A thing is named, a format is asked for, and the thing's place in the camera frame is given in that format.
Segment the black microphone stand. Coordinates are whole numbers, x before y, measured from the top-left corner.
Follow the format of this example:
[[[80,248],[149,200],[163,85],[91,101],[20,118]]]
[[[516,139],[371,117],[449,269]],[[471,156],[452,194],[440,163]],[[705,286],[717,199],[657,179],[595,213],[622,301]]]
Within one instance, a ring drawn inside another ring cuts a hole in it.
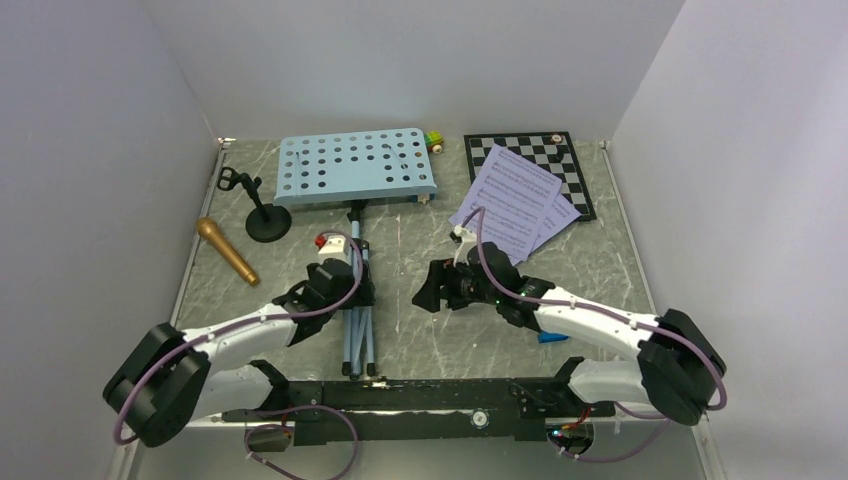
[[[253,210],[245,220],[248,236],[259,243],[271,243],[283,238],[292,226],[292,216],[283,206],[264,203],[259,195],[262,184],[260,177],[251,177],[248,173],[237,172],[232,167],[222,167],[217,178],[217,188],[231,191],[241,186],[254,204]]]

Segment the light blue music stand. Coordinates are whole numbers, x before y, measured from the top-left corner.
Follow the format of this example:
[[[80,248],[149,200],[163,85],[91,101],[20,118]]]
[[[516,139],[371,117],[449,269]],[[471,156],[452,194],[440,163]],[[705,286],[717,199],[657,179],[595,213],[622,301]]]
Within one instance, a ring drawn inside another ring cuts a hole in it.
[[[291,207],[438,193],[415,127],[281,140],[273,203]]]

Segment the sheet music pages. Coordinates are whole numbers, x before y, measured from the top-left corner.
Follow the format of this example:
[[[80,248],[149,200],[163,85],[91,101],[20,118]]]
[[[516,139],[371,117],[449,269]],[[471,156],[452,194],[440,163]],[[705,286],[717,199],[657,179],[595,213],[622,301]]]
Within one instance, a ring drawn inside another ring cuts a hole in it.
[[[516,265],[528,259],[562,181],[501,146],[493,146],[449,222],[474,230]]]

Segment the sheet music page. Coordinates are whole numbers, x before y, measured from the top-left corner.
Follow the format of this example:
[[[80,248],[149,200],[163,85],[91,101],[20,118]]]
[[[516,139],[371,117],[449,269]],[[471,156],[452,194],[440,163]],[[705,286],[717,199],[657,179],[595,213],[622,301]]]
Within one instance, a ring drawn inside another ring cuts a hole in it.
[[[547,241],[581,217],[577,208],[563,195],[558,195],[543,220],[532,248],[535,252]]]

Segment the gold microphone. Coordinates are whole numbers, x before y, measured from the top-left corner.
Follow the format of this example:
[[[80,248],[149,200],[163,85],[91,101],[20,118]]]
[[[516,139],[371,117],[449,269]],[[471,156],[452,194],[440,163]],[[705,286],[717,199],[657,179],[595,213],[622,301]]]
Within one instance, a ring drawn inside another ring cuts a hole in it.
[[[214,220],[209,217],[199,218],[196,222],[196,232],[201,239],[212,246],[245,283],[255,287],[261,282],[256,271],[230,243]]]

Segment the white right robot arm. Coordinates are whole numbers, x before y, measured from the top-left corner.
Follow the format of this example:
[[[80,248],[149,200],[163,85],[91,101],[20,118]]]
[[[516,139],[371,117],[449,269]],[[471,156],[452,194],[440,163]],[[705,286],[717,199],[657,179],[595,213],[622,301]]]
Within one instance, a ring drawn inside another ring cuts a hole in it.
[[[573,357],[563,365],[551,398],[564,415],[589,404],[632,403],[694,426],[727,403],[725,362],[688,314],[640,314],[589,301],[520,274],[491,242],[431,261],[412,303],[431,313],[491,305],[515,327],[576,338],[617,355],[615,361]]]

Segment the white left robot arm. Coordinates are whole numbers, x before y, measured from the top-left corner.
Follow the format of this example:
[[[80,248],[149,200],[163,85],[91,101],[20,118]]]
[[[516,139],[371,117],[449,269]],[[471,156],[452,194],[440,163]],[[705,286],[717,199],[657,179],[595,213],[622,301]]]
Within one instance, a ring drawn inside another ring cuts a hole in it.
[[[318,334],[351,305],[365,267],[329,259],[312,263],[307,277],[259,310],[211,327],[151,328],[107,381],[102,398],[118,415],[113,439],[160,446],[191,421],[248,409],[264,420],[287,406],[288,381],[258,355]]]

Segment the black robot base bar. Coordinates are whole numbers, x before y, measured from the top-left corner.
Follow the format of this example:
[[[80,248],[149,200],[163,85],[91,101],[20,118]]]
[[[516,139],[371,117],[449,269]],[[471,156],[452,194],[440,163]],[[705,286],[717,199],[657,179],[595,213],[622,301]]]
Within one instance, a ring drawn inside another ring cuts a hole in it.
[[[291,413],[284,415],[283,409]],[[476,429],[473,410],[488,413]],[[610,402],[586,404],[552,378],[293,381],[286,400],[257,411],[230,410],[228,423],[283,418],[296,446],[346,441],[508,437],[543,441],[550,429],[614,416]]]

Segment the blue white toy brick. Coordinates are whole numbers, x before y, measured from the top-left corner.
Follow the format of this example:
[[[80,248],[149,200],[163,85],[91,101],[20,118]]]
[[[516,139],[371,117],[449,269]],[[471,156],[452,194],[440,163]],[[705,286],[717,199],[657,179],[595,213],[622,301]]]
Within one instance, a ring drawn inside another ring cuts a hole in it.
[[[569,339],[568,335],[563,335],[563,334],[558,334],[558,333],[540,332],[540,333],[537,334],[537,341],[540,344],[561,342],[561,341],[565,341],[565,340],[568,340],[568,339]]]

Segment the small round table insert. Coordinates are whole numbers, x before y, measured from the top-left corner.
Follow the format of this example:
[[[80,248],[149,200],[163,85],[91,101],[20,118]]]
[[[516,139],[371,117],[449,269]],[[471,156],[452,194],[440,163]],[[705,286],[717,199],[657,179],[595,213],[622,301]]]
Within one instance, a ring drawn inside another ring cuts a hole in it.
[[[484,429],[489,424],[489,415],[484,410],[475,409],[470,415],[470,420],[476,429]]]

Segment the colourful toy brick car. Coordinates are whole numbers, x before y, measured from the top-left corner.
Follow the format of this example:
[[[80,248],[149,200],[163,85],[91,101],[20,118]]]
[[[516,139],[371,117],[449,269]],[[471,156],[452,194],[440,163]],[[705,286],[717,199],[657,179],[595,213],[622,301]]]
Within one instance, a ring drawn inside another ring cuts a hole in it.
[[[425,145],[428,152],[441,154],[443,151],[444,137],[438,131],[430,131],[424,135]]]

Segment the black white chessboard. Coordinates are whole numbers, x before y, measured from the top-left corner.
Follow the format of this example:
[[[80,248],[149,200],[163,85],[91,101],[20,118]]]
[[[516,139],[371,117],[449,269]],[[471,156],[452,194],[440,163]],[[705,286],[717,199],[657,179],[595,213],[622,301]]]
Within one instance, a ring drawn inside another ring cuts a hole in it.
[[[580,222],[597,219],[571,136],[567,131],[470,134],[463,137],[469,178],[474,181],[491,148],[504,147],[562,181],[561,195],[579,212]]]

